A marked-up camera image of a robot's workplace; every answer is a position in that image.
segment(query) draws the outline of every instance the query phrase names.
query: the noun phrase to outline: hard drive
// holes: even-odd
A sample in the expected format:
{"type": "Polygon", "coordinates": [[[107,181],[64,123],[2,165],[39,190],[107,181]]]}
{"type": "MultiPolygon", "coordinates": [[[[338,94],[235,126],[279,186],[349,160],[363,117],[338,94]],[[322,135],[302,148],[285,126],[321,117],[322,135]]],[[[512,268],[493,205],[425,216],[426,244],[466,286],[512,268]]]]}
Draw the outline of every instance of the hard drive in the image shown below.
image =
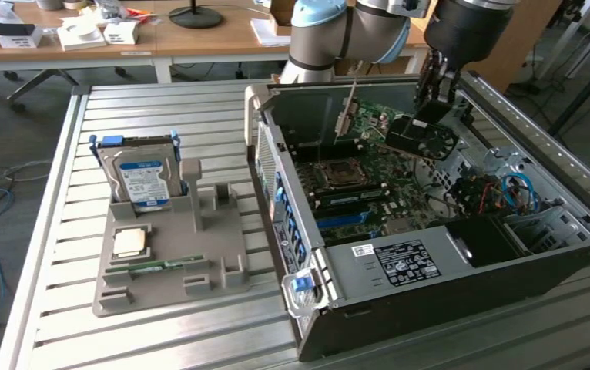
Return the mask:
{"type": "Polygon", "coordinates": [[[106,172],[113,198],[133,202],[135,211],[150,212],[170,207],[170,197],[185,193],[179,176],[179,137],[105,136],[91,150],[106,172]]]}

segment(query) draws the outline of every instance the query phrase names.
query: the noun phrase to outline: paper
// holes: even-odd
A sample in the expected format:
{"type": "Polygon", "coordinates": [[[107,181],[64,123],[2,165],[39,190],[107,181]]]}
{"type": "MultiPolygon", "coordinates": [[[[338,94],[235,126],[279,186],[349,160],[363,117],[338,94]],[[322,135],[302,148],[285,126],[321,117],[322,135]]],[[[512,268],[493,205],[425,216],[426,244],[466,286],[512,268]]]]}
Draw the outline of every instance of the paper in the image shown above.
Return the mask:
{"type": "Polygon", "coordinates": [[[289,46],[291,44],[291,36],[275,35],[275,29],[273,28],[270,20],[253,19],[250,23],[253,25],[254,35],[257,35],[262,46],[289,46]]]}

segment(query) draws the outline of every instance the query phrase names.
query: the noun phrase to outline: red wire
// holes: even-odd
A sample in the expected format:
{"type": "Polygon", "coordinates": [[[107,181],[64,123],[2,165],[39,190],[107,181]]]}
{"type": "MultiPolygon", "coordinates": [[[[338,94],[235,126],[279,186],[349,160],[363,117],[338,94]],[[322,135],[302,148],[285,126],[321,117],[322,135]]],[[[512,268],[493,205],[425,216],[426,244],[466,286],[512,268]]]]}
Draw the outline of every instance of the red wire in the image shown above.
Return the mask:
{"type": "Polygon", "coordinates": [[[494,186],[494,183],[488,183],[485,185],[485,190],[482,191],[482,200],[481,200],[481,209],[478,210],[478,214],[485,210],[485,198],[488,197],[488,190],[494,186]]]}

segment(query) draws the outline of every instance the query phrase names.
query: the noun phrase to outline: slatted surface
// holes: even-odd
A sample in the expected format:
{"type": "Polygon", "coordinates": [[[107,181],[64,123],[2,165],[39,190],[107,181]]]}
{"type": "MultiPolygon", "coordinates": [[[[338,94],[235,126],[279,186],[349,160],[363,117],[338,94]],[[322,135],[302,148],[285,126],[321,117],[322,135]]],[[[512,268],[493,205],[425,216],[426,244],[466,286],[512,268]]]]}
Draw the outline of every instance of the slatted surface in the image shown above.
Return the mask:
{"type": "MultiPolygon", "coordinates": [[[[578,368],[590,364],[590,267],[546,296],[315,363],[295,341],[243,155],[242,82],[105,86],[87,99],[72,142],[68,189],[32,302],[34,338],[18,368],[578,368]],[[229,180],[239,193],[253,288],[233,296],[107,318],[93,314],[110,188],[87,148],[91,134],[177,130],[203,162],[199,186],[229,180]]],[[[494,128],[477,126],[501,143],[494,128]]]]}

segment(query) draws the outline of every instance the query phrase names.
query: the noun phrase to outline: power supply label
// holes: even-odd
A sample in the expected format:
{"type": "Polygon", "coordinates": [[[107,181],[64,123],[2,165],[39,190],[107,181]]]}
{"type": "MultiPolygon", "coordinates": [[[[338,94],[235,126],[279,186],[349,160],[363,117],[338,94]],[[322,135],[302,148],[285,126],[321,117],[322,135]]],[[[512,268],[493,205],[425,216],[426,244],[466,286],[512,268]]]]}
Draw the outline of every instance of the power supply label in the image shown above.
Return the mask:
{"type": "Polygon", "coordinates": [[[170,190],[167,182],[161,178],[161,161],[122,163],[119,170],[131,202],[143,207],[159,206],[169,202],[170,190]]]}
{"type": "Polygon", "coordinates": [[[393,286],[441,276],[440,268],[420,240],[375,248],[382,269],[393,286]]]}

